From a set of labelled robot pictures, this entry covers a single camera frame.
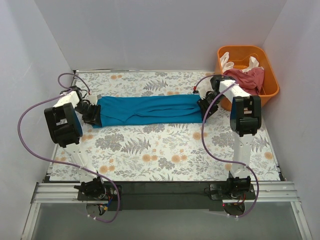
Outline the blue t shirt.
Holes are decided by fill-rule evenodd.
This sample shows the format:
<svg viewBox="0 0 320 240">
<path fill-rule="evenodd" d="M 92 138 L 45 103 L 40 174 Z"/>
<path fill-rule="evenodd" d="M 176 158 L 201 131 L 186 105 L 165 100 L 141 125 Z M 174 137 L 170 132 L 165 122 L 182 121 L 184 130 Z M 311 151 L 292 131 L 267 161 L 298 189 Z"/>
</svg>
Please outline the blue t shirt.
<svg viewBox="0 0 320 240">
<path fill-rule="evenodd" d="M 112 97 L 98 100 L 101 126 L 142 126 L 152 124 L 198 124 L 202 113 L 198 95 Z"/>
</svg>

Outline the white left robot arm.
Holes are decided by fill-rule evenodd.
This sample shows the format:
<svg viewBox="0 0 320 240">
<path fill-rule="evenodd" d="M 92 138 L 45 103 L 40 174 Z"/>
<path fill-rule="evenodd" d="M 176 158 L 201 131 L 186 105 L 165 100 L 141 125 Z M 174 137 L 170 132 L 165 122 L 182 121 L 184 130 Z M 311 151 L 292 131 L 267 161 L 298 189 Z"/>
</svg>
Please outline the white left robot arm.
<svg viewBox="0 0 320 240">
<path fill-rule="evenodd" d="M 75 85 L 62 91 L 59 96 L 54 106 L 44 110 L 50 137 L 69 155 L 71 163 L 77 165 L 80 186 L 76 189 L 87 197 L 101 200 L 106 196 L 107 190 L 84 150 L 83 129 L 77 116 L 80 114 L 85 124 L 100 127 L 101 106 L 98 100 L 101 96 L 83 97 L 81 89 Z"/>
</svg>

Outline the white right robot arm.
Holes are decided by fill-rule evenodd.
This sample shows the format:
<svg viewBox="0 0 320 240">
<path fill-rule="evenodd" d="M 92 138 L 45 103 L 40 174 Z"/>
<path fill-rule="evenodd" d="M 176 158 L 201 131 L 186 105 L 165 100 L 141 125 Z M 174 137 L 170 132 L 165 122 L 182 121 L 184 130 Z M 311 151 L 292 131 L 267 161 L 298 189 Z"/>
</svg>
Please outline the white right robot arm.
<svg viewBox="0 0 320 240">
<path fill-rule="evenodd" d="M 211 90 L 197 101 L 202 121 L 206 122 L 218 110 L 222 98 L 228 99 L 231 103 L 229 123 L 234 145 L 233 158 L 228 161 L 231 165 L 228 178 L 226 181 L 211 184 L 209 193 L 213 200 L 224 197 L 243 198 L 255 192 L 251 184 L 254 172 L 250 168 L 250 158 L 254 136 L 262 125 L 261 98 L 244 91 L 230 76 L 213 75 L 210 85 Z"/>
</svg>

